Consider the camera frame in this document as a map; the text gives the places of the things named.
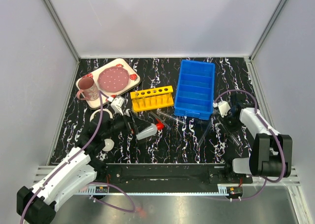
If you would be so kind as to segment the yellow test tube rack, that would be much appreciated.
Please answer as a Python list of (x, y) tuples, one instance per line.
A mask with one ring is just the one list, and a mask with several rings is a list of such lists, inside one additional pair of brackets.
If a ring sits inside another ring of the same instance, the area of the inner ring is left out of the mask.
[(137, 107), (134, 101), (134, 92), (130, 93), (132, 109), (135, 112), (142, 112), (174, 106), (172, 86), (151, 88), (136, 92), (138, 92), (138, 101), (140, 105), (139, 108)]

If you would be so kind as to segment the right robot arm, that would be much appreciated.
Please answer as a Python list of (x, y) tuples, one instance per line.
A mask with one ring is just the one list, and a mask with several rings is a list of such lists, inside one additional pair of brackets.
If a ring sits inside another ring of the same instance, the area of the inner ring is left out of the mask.
[(291, 136), (274, 129), (260, 113), (255, 97), (244, 90), (228, 90), (214, 100), (222, 124), (228, 131), (246, 126), (254, 138), (248, 158), (236, 158), (223, 171), (224, 179), (234, 183), (241, 174), (262, 177), (270, 183), (278, 183), (291, 174)]

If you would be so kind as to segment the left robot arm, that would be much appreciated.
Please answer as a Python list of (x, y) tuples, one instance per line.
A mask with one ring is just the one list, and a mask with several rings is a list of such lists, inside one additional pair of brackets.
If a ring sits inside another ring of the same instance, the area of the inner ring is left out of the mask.
[(97, 157), (101, 150), (112, 149), (113, 139), (122, 131), (142, 140), (140, 134), (150, 125), (130, 110), (122, 115), (107, 109), (95, 111), (77, 145), (60, 164), (31, 188), (23, 186), (18, 190), (20, 222), (49, 224), (58, 209), (80, 189), (90, 183), (108, 181), (106, 163)]

